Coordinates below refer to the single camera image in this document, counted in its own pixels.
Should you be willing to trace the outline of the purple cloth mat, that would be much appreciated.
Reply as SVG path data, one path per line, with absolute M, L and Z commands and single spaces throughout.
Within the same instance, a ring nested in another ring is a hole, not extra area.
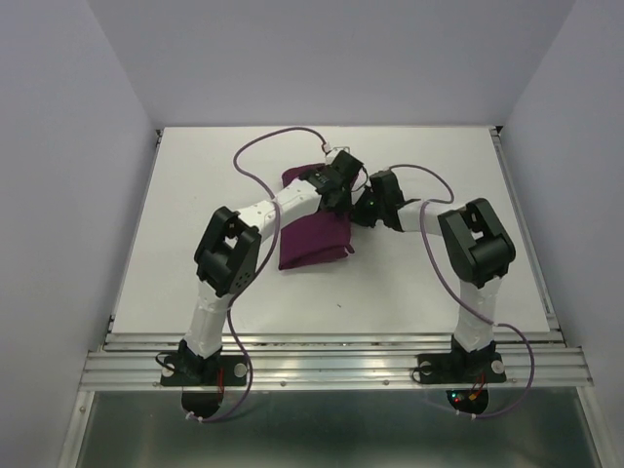
M 316 212 L 282 228 L 278 269 L 334 262 L 354 252 L 348 216 Z

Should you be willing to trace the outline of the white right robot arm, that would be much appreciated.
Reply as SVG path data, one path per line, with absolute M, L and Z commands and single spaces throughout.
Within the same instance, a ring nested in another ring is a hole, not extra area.
M 397 232 L 418 232 L 434 273 L 458 304 L 446 354 L 420 354 L 412 379 L 422 384 L 505 380 L 493 336 L 496 298 L 516 248 L 490 202 L 458 206 L 451 189 L 444 199 L 407 200 L 392 170 L 370 176 L 351 221 L 378 222 Z

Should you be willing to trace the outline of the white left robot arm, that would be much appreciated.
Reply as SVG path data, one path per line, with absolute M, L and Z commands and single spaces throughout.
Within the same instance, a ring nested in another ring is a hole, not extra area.
M 226 315 L 256 277 L 263 243 L 285 237 L 280 269 L 333 262 L 353 252 L 348 213 L 363 167 L 340 150 L 327 165 L 287 171 L 284 188 L 266 201 L 214 212 L 194 254 L 199 294 L 190 328 L 168 362 L 174 373 L 199 385 L 216 381 Z

